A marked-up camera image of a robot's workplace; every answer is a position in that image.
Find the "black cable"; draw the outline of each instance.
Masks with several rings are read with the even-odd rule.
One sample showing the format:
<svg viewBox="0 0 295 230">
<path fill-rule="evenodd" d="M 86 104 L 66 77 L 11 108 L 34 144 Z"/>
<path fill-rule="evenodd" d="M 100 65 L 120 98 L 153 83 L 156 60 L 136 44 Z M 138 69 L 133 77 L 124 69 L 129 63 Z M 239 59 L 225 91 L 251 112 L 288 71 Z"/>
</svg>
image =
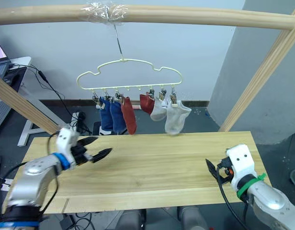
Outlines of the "black cable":
<svg viewBox="0 0 295 230">
<path fill-rule="evenodd" d="M 47 145 L 46 145 L 46 150 L 47 150 L 47 155 L 50 155 L 50 140 L 53 136 L 57 135 L 59 133 L 59 131 L 57 131 L 56 133 L 51 134 L 48 139 L 47 139 Z"/>
<path fill-rule="evenodd" d="M 39 80 L 39 78 L 38 78 L 38 76 L 37 76 L 37 71 L 34 72 L 34 71 L 32 71 L 31 69 L 28 69 L 28 70 L 31 71 L 31 72 L 34 74 L 34 76 L 36 77 L 36 80 L 38 81 L 38 83 L 39 83 L 39 85 L 40 85 L 40 87 L 41 87 L 42 89 L 53 91 L 51 88 L 48 88 L 46 85 L 44 85 L 44 84 Z M 63 99 L 66 98 L 65 95 L 63 95 L 62 93 L 58 92 L 57 90 L 55 90 L 55 91 L 56 91 L 57 93 L 59 93 L 61 96 L 63 96 Z"/>
<path fill-rule="evenodd" d="M 19 168 L 19 167 L 25 165 L 26 163 L 27 163 L 27 162 L 23 162 L 23 163 L 18 164 L 18 165 L 16 165 L 16 166 L 12 167 L 11 169 L 9 169 L 9 170 L 5 173 L 5 175 L 2 177 L 3 180 L 5 180 L 5 179 L 7 178 L 7 176 L 9 176 L 9 174 L 10 174 L 13 170 L 15 170 L 15 169 L 17 169 L 17 168 Z"/>
<path fill-rule="evenodd" d="M 244 203 L 244 209 L 243 209 L 243 215 L 242 215 L 242 219 L 243 219 L 243 223 L 244 224 L 247 223 L 247 211 L 248 211 L 248 207 L 249 207 L 248 202 Z"/>
<path fill-rule="evenodd" d="M 220 179 L 220 168 L 219 166 L 217 167 L 216 169 L 216 180 L 218 182 L 218 185 L 219 185 L 219 188 L 220 188 L 220 192 L 222 194 L 222 197 L 228 207 L 228 209 L 230 210 L 230 212 L 233 214 L 233 216 L 236 218 L 236 220 L 242 225 L 242 227 L 245 229 L 245 230 L 249 230 L 248 227 L 242 222 L 242 220 L 237 216 L 237 214 L 235 213 L 235 211 L 233 210 L 232 206 L 230 205 L 225 193 L 224 193 L 224 190 L 223 190 L 223 187 L 222 187 L 222 183 L 221 183 L 221 179 Z"/>
<path fill-rule="evenodd" d="M 83 226 L 81 226 L 81 225 L 75 225 L 74 226 L 74 230 L 80 230 L 80 228 L 79 227 L 81 227 L 82 229 L 84 228 Z"/>
<path fill-rule="evenodd" d="M 18 164 L 14 167 L 12 167 L 11 169 L 9 169 L 5 175 L 2 177 L 2 180 L 5 180 L 7 178 L 7 176 L 15 169 L 21 167 L 22 165 L 25 165 L 27 162 L 23 162 L 21 164 Z M 2 206 L 3 206 L 3 201 L 2 201 L 2 191 L 1 191 L 1 187 L 2 187 L 2 184 L 0 184 L 0 218 L 1 218 L 1 214 L 2 214 Z"/>
<path fill-rule="evenodd" d="M 84 217 L 86 217 L 86 216 L 88 216 L 88 215 L 89 215 L 89 212 L 88 212 L 87 214 L 85 214 L 84 216 L 80 217 L 80 216 L 78 215 L 78 213 L 75 213 L 75 216 L 78 217 L 78 218 L 84 218 Z"/>
<path fill-rule="evenodd" d="M 91 219 L 92 219 L 92 213 L 88 213 L 88 214 L 90 214 L 89 219 L 87 219 L 87 218 L 80 218 L 80 219 L 78 219 L 78 220 L 75 222 L 75 226 L 80 226 L 80 225 L 77 224 L 79 221 L 81 221 L 81 220 L 86 220 L 86 221 L 88 221 L 88 225 L 87 225 L 83 230 L 86 230 L 86 229 L 89 227 L 89 225 L 91 225 L 92 229 L 95 230 L 95 227 L 94 227 L 94 225 L 93 225 L 93 223 L 92 223 L 92 221 L 91 221 Z"/>
<path fill-rule="evenodd" d="M 50 200 L 48 201 L 48 203 L 46 204 L 46 206 L 43 208 L 43 210 L 40 212 L 40 214 L 44 214 L 44 212 L 46 211 L 47 207 L 50 205 L 50 203 L 52 202 L 52 200 L 54 199 L 56 193 L 58 192 L 58 188 L 59 188 L 59 182 L 58 182 L 58 178 L 57 176 L 55 177 L 55 181 L 56 181 L 56 190 L 54 192 L 54 194 L 52 195 L 52 197 L 50 198 Z"/>
<path fill-rule="evenodd" d="M 64 103 L 64 101 L 63 101 L 62 98 L 60 97 L 60 94 L 61 94 L 61 93 L 59 93 L 58 91 L 56 91 L 56 90 L 52 87 L 52 85 L 51 85 L 51 84 L 48 82 L 48 80 L 46 79 L 46 76 L 44 75 L 44 73 L 43 73 L 42 71 L 40 71 L 36 66 L 34 66 L 34 65 L 27 66 L 27 65 L 20 65 L 20 64 L 14 64 L 14 65 L 18 65 L 18 66 L 26 66 L 26 67 L 30 67 L 30 68 L 35 69 L 36 72 L 33 72 L 33 73 L 35 74 L 35 77 L 36 77 L 37 81 L 39 82 L 41 88 L 52 90 L 52 91 L 58 96 L 58 98 L 60 99 L 60 101 L 61 101 L 61 103 L 63 104 L 64 108 L 66 109 L 67 113 L 68 113 L 72 118 L 77 119 L 77 120 L 79 119 L 78 117 L 76 118 L 76 117 L 74 117 L 74 116 L 72 115 L 72 113 L 69 111 L 69 109 L 67 108 L 66 104 Z M 38 77 L 37 77 L 37 73 L 38 73 L 39 76 L 42 78 L 42 80 L 44 80 L 44 81 L 49 85 L 50 88 L 47 88 L 44 84 L 42 84 L 42 83 L 40 82 L 40 80 L 39 80 Z M 85 132 L 88 132 L 89 135 L 92 135 L 92 132 L 89 130 L 89 128 L 87 127 L 87 125 L 83 122 L 83 120 L 84 120 L 84 119 L 82 119 L 82 120 L 80 121 L 80 123 L 77 123 L 77 129 L 78 129 L 78 132 L 80 132 L 81 134 L 84 134 Z"/>
</svg>

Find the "wooden tabletop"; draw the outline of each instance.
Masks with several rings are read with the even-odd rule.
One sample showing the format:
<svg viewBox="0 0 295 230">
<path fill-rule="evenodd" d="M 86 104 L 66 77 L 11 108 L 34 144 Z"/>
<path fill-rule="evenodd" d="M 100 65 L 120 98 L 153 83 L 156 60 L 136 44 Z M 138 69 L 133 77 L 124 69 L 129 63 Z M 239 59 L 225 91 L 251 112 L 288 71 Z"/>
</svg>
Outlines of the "wooden tabletop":
<svg viewBox="0 0 295 230">
<path fill-rule="evenodd" d="M 23 161 L 45 156 L 46 141 L 35 138 Z M 46 213 L 223 203 L 205 158 L 217 165 L 226 157 L 227 148 L 240 143 L 249 147 L 256 172 L 265 173 L 250 132 L 101 136 L 87 146 L 88 153 L 94 155 L 105 148 L 113 148 L 112 152 L 100 162 L 63 172 L 58 177 L 59 191 Z M 54 190 L 52 182 L 46 202 Z M 239 202 L 229 184 L 224 190 L 230 202 Z"/>
</svg>

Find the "hanger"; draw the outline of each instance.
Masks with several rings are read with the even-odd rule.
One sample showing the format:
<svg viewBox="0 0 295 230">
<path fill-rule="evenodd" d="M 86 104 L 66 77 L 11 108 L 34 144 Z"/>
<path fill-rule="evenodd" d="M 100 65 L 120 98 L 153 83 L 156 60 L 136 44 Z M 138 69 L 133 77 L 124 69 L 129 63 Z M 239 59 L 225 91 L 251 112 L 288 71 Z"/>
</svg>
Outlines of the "hanger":
<svg viewBox="0 0 295 230">
<path fill-rule="evenodd" d="M 177 85 L 177 84 L 181 84 L 182 83 L 182 74 L 176 70 L 176 69 L 173 69 L 173 68 L 169 68 L 169 67 L 165 67 L 165 66 L 162 66 L 160 67 L 159 69 L 155 68 L 154 65 L 151 63 L 151 62 L 148 62 L 148 61 L 144 61 L 144 60 L 139 60 L 139 59 L 128 59 L 128 58 L 124 58 L 123 56 L 123 53 L 122 53 L 122 50 L 121 50 L 121 46 L 120 46 L 120 42 L 119 42 L 119 38 L 118 38 L 118 33 L 117 33 L 117 29 L 115 27 L 115 24 L 113 24 L 114 26 L 114 30 L 115 30 L 115 35 L 116 35 L 116 38 L 117 38 L 117 42 L 118 42 L 118 46 L 119 46 L 119 50 L 120 50 L 120 54 L 121 54 L 121 59 L 119 60 L 115 60 L 115 61 L 110 61 L 110 62 L 106 62 L 106 63 L 103 63 L 101 65 L 99 65 L 97 67 L 97 73 L 93 73 L 92 71 L 87 71 L 87 72 L 84 72 L 82 74 L 80 74 L 77 79 L 76 79 L 76 83 L 77 85 L 82 88 L 83 90 L 107 90 L 107 89 L 120 89 L 120 88 L 126 88 L 128 91 L 130 90 L 130 88 L 133 88 L 133 87 L 136 87 L 136 88 L 139 88 L 141 89 L 141 87 L 153 87 L 153 86 L 161 86 L 163 87 L 164 85 L 171 85 L 172 87 L 174 87 L 174 85 Z M 111 87 L 95 87 L 95 88 L 85 88 L 85 87 L 82 87 L 79 83 L 79 80 L 81 79 L 81 77 L 87 75 L 87 74 L 93 74 L 94 76 L 97 76 L 97 75 L 100 75 L 101 73 L 101 68 L 103 66 L 107 66 L 107 65 L 111 65 L 111 64 L 114 64 L 114 63 L 119 63 L 119 62 L 129 62 L 129 61 L 133 61 L 133 62 L 141 62 L 141 63 L 145 63 L 145 64 L 148 64 L 152 67 L 152 70 L 154 71 L 162 71 L 163 69 L 168 69 L 168 70 L 171 70 L 173 72 L 176 72 L 179 77 L 180 77 L 180 81 L 179 82 L 173 82 L 173 83 L 160 83 L 160 84 L 147 84 L 147 85 L 125 85 L 125 86 L 111 86 Z"/>
</svg>

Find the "blue ring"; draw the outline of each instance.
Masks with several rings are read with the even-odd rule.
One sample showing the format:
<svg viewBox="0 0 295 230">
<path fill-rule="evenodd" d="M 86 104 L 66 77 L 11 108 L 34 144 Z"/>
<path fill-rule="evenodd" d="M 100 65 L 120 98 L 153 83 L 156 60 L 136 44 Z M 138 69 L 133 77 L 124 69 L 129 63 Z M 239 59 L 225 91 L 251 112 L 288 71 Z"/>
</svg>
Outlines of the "blue ring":
<svg viewBox="0 0 295 230">
<path fill-rule="evenodd" d="M 38 227 L 38 221 L 0 222 L 0 228 L 5 227 Z"/>
<path fill-rule="evenodd" d="M 61 167 L 63 170 L 67 170 L 70 168 L 70 163 L 63 154 L 57 152 L 54 152 L 52 154 L 60 160 Z"/>
</svg>

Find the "blue sock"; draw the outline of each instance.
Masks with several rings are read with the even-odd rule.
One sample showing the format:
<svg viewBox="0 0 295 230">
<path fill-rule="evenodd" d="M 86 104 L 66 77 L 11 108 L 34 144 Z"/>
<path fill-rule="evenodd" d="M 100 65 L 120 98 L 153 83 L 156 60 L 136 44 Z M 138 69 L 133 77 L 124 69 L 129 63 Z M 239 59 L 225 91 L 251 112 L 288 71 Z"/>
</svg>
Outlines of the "blue sock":
<svg viewBox="0 0 295 230">
<path fill-rule="evenodd" d="M 119 133 L 126 130 L 126 124 L 121 111 L 121 104 L 119 102 L 110 103 L 110 113 L 113 118 L 114 132 Z"/>
<path fill-rule="evenodd" d="M 113 131 L 113 118 L 110 113 L 110 102 L 103 97 L 100 97 L 100 102 L 105 105 L 104 109 L 100 109 L 102 130 Z"/>
</svg>

